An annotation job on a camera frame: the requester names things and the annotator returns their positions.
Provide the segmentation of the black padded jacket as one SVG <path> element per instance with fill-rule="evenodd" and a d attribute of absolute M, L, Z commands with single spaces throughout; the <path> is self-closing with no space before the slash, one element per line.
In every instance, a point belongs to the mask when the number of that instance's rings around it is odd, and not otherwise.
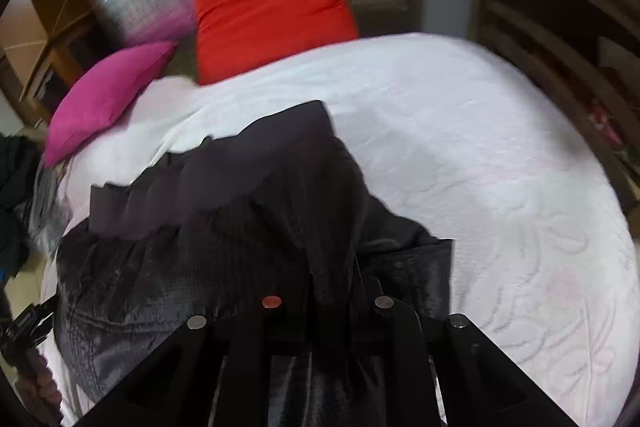
<path fill-rule="evenodd" d="M 56 255 L 61 355 L 93 407 L 181 325 L 286 303 L 392 294 L 446 317 L 452 244 L 374 197 L 324 105 L 300 104 L 230 138 L 169 154 L 90 196 Z M 328 394 L 311 352 L 299 426 Z"/>

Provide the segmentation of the white textured bedspread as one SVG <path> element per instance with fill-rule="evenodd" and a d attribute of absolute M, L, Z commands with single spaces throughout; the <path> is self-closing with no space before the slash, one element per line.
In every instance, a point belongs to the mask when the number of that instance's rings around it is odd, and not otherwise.
<path fill-rule="evenodd" d="M 165 76 L 67 164 L 58 193 L 80 221 L 91 187 L 127 184 L 163 153 L 310 100 L 326 104 L 375 196 L 454 241 L 451 308 L 578 425 L 614 425 L 639 355 L 627 220 L 580 134 L 481 46 L 407 34 L 325 46 L 207 87 Z"/>

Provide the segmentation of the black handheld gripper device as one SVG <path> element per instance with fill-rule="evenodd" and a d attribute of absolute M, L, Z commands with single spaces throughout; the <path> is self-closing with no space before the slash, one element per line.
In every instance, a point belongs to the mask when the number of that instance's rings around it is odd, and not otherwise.
<path fill-rule="evenodd" d="M 1 327 L 1 354 L 17 372 L 35 379 L 42 364 L 37 347 L 52 332 L 58 296 L 29 305 L 15 319 Z"/>

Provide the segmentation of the magenta pillow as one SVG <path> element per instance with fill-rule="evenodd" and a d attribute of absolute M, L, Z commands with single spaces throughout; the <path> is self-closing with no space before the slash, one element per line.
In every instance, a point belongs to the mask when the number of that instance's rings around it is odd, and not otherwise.
<path fill-rule="evenodd" d="M 51 118 L 44 165 L 58 164 L 111 128 L 139 92 L 160 77 L 176 47 L 171 41 L 132 46 L 91 67 L 70 88 Z"/>

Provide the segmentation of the red pillow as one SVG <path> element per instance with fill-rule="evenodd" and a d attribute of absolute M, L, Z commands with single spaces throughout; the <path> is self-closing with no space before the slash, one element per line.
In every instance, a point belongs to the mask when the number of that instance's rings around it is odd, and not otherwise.
<path fill-rule="evenodd" d="M 198 82 L 359 38 L 347 0 L 194 0 Z"/>

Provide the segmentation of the brown wooden nightstand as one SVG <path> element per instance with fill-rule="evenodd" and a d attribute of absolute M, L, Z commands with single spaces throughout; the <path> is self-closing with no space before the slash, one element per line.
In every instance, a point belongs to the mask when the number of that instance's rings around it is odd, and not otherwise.
<path fill-rule="evenodd" d="M 9 0 L 1 51 L 16 77 L 9 94 L 17 107 L 50 121 L 70 88 L 114 46 L 90 0 Z"/>

